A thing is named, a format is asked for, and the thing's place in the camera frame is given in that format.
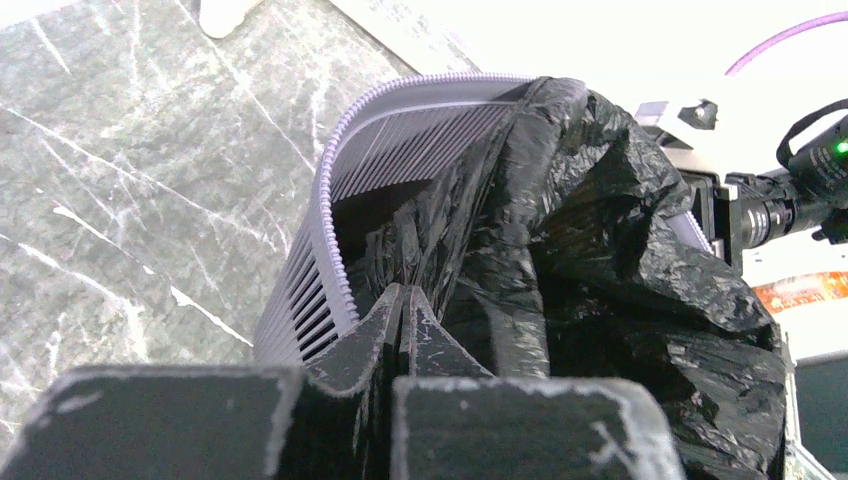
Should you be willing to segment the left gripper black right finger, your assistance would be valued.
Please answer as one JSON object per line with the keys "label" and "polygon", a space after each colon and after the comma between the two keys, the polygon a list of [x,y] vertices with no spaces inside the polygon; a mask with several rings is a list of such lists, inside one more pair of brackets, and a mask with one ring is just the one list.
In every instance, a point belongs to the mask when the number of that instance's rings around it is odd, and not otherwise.
{"label": "left gripper black right finger", "polygon": [[496,377],[408,291],[393,383],[394,479],[681,479],[669,422],[620,378]]}

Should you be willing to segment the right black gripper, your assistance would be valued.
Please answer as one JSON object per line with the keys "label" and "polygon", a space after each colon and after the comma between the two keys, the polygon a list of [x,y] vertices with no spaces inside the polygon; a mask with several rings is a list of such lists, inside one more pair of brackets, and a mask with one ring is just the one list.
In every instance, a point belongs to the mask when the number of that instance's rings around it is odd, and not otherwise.
{"label": "right black gripper", "polygon": [[780,167],[762,174],[684,168],[694,193],[691,213],[706,249],[733,269],[743,252],[804,230],[832,245],[847,242],[847,118],[794,150],[790,141],[823,117],[847,110],[845,99],[794,123],[776,149]]}

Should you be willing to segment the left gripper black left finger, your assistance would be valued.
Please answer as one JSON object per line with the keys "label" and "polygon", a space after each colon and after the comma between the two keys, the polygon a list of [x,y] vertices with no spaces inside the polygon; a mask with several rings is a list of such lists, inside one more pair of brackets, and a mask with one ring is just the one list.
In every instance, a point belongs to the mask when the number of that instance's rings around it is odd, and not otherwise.
{"label": "left gripper black left finger", "polygon": [[304,365],[81,367],[41,395],[5,479],[384,479],[402,286]]}

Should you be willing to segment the black trash bag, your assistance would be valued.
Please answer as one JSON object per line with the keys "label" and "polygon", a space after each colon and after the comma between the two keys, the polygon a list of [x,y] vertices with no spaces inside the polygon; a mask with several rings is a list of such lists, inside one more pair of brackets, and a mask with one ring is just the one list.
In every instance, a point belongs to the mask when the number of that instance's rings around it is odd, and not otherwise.
{"label": "black trash bag", "polygon": [[687,184],[619,106],[533,81],[495,129],[368,233],[367,310],[420,287],[492,371],[620,377],[660,403],[691,479],[768,479],[782,446],[779,329],[723,261],[683,243]]}

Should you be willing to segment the grey mesh trash bin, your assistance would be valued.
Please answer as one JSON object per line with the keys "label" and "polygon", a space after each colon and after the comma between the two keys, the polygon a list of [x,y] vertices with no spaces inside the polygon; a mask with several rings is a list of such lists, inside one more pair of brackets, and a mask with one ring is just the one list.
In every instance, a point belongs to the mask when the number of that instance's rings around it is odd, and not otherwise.
{"label": "grey mesh trash bin", "polygon": [[[493,131],[537,79],[510,75],[415,76],[382,85],[342,117],[321,158],[307,214],[255,333],[261,364],[303,364],[353,330],[367,310],[357,306],[348,266],[366,235],[432,184],[473,142]],[[689,210],[674,217],[686,245],[707,251]],[[497,354],[491,374],[513,370],[516,356]]]}

